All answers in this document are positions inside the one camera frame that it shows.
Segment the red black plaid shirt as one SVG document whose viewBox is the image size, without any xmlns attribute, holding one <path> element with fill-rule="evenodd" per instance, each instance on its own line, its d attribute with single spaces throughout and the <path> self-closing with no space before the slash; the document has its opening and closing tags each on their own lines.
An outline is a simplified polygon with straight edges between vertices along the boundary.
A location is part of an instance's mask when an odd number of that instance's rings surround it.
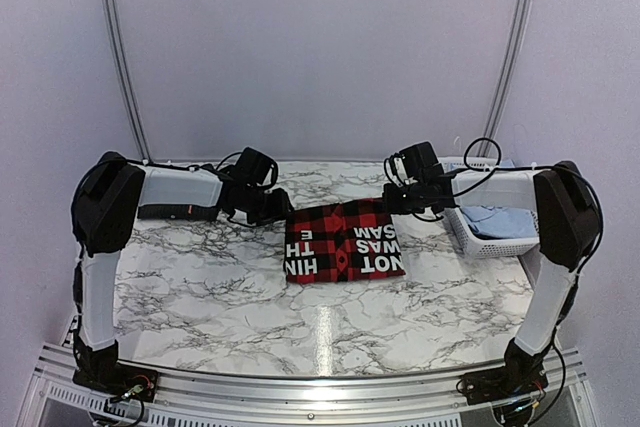
<svg viewBox="0 0 640 427">
<path fill-rule="evenodd" d="M 295 284 L 383 280 L 406 274 L 380 198 L 296 210 L 285 223 L 283 271 Z"/>
</svg>

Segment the black pinstripe shirt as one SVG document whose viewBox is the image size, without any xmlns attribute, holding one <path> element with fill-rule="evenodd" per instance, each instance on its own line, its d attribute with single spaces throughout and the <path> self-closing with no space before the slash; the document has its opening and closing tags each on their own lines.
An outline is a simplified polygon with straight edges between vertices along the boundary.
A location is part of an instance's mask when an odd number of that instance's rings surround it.
<svg viewBox="0 0 640 427">
<path fill-rule="evenodd" d="M 219 213 L 216 207 L 187 204 L 149 204 L 138 208 L 140 220 L 215 221 Z"/>
</svg>

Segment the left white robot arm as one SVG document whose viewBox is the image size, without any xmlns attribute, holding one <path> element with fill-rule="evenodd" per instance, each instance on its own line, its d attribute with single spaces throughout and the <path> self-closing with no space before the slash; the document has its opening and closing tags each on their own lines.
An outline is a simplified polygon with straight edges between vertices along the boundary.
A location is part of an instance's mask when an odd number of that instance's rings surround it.
<svg viewBox="0 0 640 427">
<path fill-rule="evenodd" d="M 135 372 L 120 364 L 113 323 L 115 275 L 140 211 L 213 221 L 241 212 L 249 227 L 286 218 L 293 207 L 277 187 L 277 163 L 247 147 L 225 167 L 137 161 L 108 151 L 79 181 L 71 203 L 80 247 L 74 271 L 79 315 L 74 356 L 79 374 L 106 392 L 119 391 Z"/>
</svg>

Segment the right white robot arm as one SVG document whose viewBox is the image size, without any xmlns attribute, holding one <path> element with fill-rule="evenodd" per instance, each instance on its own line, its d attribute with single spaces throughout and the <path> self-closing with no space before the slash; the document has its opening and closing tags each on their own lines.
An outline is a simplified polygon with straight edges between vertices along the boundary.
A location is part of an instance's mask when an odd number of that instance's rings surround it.
<svg viewBox="0 0 640 427">
<path fill-rule="evenodd" d="M 491 207 L 533 219 L 539 273 L 523 323 L 505 352 L 506 365 L 495 375 L 502 393 L 519 393 L 551 348 L 579 277 L 602 241 L 604 215 L 595 188 L 570 160 L 517 167 L 499 160 L 475 164 L 463 156 L 448 167 L 428 141 L 386 157 L 383 172 L 383 202 L 391 214 L 421 217 L 426 211 Z"/>
</svg>

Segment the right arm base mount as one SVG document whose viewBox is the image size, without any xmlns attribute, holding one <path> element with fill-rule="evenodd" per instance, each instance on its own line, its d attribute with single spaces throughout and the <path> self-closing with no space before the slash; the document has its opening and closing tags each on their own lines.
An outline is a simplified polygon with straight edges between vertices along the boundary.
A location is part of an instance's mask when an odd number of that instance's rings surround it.
<svg viewBox="0 0 640 427">
<path fill-rule="evenodd" d="M 456 384 L 456 390 L 466 398 L 468 405 L 478 405 L 541 392 L 548 385 L 542 367 L 522 375 L 503 366 L 465 373 Z"/>
</svg>

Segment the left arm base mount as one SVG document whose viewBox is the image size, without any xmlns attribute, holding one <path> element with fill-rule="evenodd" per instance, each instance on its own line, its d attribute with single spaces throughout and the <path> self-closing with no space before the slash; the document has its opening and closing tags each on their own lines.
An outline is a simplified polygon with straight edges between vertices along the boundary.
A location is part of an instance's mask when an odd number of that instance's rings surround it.
<svg viewBox="0 0 640 427">
<path fill-rule="evenodd" d="M 119 362 L 78 367 L 73 374 L 76 385 L 108 394 L 112 401 L 152 402 L 158 386 L 156 370 Z"/>
</svg>

